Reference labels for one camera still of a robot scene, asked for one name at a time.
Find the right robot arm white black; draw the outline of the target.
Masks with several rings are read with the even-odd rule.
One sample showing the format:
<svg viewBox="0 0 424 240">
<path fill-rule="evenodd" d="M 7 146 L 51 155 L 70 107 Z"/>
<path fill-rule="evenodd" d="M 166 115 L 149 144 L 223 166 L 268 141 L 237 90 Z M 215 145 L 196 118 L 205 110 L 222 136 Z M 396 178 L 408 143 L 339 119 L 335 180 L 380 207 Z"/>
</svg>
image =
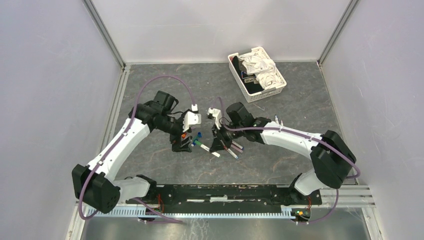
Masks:
<svg viewBox="0 0 424 240">
<path fill-rule="evenodd" d="M 300 174 L 288 191 L 289 199 L 295 204 L 302 204 L 310 194 L 324 187 L 339 189 L 352 169 L 360 172 L 355 155 L 335 131 L 321 134 L 286 127 L 266 117 L 254 117 L 241 102 L 231 104 L 226 114 L 229 119 L 220 109 L 211 107 L 207 111 L 207 117 L 215 121 L 211 129 L 211 153 L 229 150 L 231 146 L 242 149 L 235 140 L 245 138 L 290 150 L 312 162 L 312 169 Z"/>
</svg>

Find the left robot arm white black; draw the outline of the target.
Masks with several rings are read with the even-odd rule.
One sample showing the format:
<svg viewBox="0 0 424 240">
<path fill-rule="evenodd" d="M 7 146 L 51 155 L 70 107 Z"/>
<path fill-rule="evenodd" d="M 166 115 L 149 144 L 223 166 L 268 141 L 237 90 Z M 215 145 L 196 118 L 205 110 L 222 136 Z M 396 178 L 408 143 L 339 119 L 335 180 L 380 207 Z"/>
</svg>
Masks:
<svg viewBox="0 0 424 240">
<path fill-rule="evenodd" d="M 169 142 L 174 152 L 191 152 L 191 138 L 184 136 L 191 127 L 201 123 L 198 105 L 181 113 L 179 118 L 172 116 L 179 101 L 172 95 L 158 91 L 153 100 L 137 103 L 129 117 L 111 142 L 86 165 L 77 164 L 71 171 L 75 197 L 78 206 L 87 204 L 95 212 L 107 214 L 119 202 L 139 197 L 145 204 L 157 198 L 155 181 L 136 176 L 117 180 L 116 176 L 133 150 L 153 130 L 169 134 Z"/>
</svg>

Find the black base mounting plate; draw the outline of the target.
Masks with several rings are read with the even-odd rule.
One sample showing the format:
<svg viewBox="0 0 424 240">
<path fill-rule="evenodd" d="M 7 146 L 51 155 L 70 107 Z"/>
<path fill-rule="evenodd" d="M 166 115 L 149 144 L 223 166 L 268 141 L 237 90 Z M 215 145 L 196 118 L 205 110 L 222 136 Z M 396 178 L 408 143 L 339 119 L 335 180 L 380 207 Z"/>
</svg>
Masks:
<svg viewBox="0 0 424 240">
<path fill-rule="evenodd" d="M 164 184 L 152 187 L 141 200 L 160 204 L 166 214 L 279 213 L 284 207 L 322 204 L 319 190 L 303 196 L 277 184 Z"/>
</svg>

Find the black item in basket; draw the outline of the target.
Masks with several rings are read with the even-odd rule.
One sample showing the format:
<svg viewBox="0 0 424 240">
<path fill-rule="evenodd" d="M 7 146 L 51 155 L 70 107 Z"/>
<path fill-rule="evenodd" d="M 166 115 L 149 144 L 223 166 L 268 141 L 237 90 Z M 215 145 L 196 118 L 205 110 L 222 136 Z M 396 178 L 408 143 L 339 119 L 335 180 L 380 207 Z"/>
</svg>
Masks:
<svg viewBox="0 0 424 240">
<path fill-rule="evenodd" d="M 242 64 L 242 61 L 239 60 L 238 56 L 233 56 L 231 63 L 236 71 L 236 74 L 240 78 L 242 84 L 249 94 L 255 94 L 264 90 L 257 81 L 256 75 L 254 73 L 247 73 L 245 66 Z"/>
</svg>

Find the white plastic basket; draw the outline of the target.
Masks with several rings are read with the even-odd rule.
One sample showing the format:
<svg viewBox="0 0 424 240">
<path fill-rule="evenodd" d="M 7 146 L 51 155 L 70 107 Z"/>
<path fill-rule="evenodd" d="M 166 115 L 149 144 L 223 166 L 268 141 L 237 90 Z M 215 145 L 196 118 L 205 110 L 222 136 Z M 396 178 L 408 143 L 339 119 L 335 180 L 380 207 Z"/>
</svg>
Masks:
<svg viewBox="0 0 424 240">
<path fill-rule="evenodd" d="M 261 46 L 227 56 L 229 69 L 248 103 L 282 92 L 287 82 Z"/>
</svg>

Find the crumpled white cloth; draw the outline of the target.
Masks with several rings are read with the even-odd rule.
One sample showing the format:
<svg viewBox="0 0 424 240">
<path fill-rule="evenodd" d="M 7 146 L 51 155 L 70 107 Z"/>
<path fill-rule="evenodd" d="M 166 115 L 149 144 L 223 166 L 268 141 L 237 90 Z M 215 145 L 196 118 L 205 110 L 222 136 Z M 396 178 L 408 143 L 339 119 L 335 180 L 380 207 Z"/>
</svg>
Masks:
<svg viewBox="0 0 424 240">
<path fill-rule="evenodd" d="M 256 75 L 256 80 L 264 90 L 276 87 L 283 82 L 278 76 L 275 62 L 262 47 L 252 48 L 250 52 L 240 54 L 238 58 L 248 74 Z"/>
</svg>

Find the aluminium frame rail left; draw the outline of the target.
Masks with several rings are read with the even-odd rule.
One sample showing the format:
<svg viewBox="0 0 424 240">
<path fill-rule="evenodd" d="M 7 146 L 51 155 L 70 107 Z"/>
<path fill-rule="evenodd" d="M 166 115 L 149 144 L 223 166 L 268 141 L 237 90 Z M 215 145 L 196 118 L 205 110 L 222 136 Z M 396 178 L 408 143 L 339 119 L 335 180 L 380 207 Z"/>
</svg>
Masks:
<svg viewBox="0 0 424 240">
<path fill-rule="evenodd" d="M 112 99 L 112 105 L 109 110 L 108 119 L 105 126 L 105 131 L 103 135 L 103 139 L 101 141 L 100 148 L 98 150 L 98 157 L 100 156 L 101 152 L 106 149 L 109 142 L 114 138 L 115 136 L 115 129 L 119 117 L 120 108 L 122 105 L 124 93 L 126 90 L 128 78 L 130 75 L 132 65 L 125 66 L 119 75 L 119 80 L 116 86 L 116 91 L 114 93 L 114 97 Z"/>
</svg>

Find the aluminium frame rail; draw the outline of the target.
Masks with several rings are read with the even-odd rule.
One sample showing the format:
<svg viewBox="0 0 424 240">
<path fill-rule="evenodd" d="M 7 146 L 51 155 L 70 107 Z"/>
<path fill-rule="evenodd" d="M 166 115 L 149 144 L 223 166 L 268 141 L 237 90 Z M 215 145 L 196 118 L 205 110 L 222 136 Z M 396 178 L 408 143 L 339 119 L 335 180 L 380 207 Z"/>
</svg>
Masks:
<svg viewBox="0 0 424 240">
<path fill-rule="evenodd" d="M 336 189 L 325 187 L 320 190 L 322 204 L 319 208 L 331 208 L 336 200 Z M 375 208 L 375 201 L 367 185 L 342 185 L 338 189 L 338 208 Z"/>
<path fill-rule="evenodd" d="M 119 80 L 116 86 L 116 91 L 114 93 L 114 97 L 112 99 L 112 105 L 109 110 L 108 119 L 105 126 L 105 131 L 103 135 L 103 139 L 101 141 L 100 148 L 98 150 L 98 157 L 100 156 L 101 152 L 106 149 L 109 142 L 114 138 L 115 136 L 115 129 L 119 117 L 120 108 L 122 105 L 124 93 L 126 90 L 128 78 L 130 75 L 132 65 L 125 66 L 119 75 Z"/>
</svg>

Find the aluminium frame rail front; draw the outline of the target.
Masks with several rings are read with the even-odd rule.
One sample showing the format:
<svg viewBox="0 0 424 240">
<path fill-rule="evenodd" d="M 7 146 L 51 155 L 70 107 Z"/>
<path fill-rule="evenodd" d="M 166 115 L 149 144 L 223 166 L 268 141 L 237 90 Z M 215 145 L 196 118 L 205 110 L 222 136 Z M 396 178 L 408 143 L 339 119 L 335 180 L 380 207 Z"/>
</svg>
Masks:
<svg viewBox="0 0 424 240">
<path fill-rule="evenodd" d="M 325 187 L 320 190 L 322 204 L 319 208 L 331 208 L 336 200 L 336 189 Z M 338 208 L 375 208 L 375 201 L 367 185 L 342 185 L 338 189 Z"/>
</svg>

